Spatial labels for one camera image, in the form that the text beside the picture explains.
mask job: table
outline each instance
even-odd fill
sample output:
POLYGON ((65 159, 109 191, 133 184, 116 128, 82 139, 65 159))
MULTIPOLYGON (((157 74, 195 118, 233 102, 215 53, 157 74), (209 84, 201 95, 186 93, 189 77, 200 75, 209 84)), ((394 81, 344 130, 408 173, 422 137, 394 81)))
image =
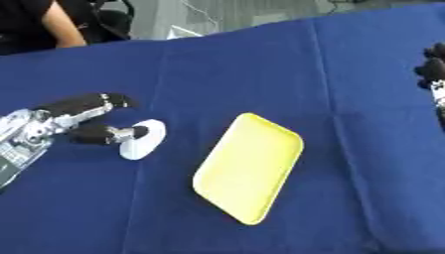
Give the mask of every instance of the table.
POLYGON ((2 253, 371 253, 445 249, 445 136, 412 68, 445 5, 335 15, 205 38, 0 59, 0 114, 125 92, 168 136, 139 162, 61 139, 0 196, 2 253), (305 140, 268 217, 244 226, 192 190, 226 127, 254 112, 305 140))

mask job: white disc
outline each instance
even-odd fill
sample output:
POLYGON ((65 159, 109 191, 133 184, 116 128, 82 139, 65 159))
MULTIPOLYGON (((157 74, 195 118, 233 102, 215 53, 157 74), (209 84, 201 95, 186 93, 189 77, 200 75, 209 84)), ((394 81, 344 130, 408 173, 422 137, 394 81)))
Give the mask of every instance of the white disc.
POLYGON ((120 155, 127 160, 136 161, 153 152, 162 143, 167 131, 163 122, 154 119, 133 126, 145 126, 148 128, 148 133, 139 139, 132 139, 120 144, 120 155))

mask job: floor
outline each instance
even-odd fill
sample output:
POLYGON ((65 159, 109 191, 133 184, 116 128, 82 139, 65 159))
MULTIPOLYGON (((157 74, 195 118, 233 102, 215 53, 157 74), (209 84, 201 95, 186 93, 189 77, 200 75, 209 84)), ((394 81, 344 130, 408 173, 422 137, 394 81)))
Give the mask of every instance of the floor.
MULTIPOLYGON (((353 0, 130 1, 136 7, 136 20, 132 30, 134 38, 152 40, 167 39, 172 25, 208 35, 283 20, 429 2, 429 0, 362 0, 364 2, 355 4, 349 2, 353 0)), ((122 9, 122 4, 109 3, 107 7, 122 9)))

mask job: robotic arm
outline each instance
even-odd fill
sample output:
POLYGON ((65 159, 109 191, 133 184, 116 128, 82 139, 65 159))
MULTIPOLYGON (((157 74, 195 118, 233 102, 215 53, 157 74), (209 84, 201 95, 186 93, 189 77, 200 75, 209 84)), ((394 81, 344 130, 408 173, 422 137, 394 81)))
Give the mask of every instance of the robotic arm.
POLYGON ((126 129, 94 124, 91 119, 135 103, 118 93, 94 93, 0 117, 0 189, 42 157, 59 134, 85 144, 122 143, 148 133, 143 126, 126 129))

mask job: person's arm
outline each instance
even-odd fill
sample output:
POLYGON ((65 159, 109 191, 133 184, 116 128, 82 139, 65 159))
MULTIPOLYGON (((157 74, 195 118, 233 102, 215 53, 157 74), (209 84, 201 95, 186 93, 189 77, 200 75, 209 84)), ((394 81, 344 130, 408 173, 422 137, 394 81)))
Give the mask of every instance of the person's arm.
POLYGON ((44 27, 58 41, 58 48, 85 46, 86 42, 72 19, 55 0, 42 18, 44 27))

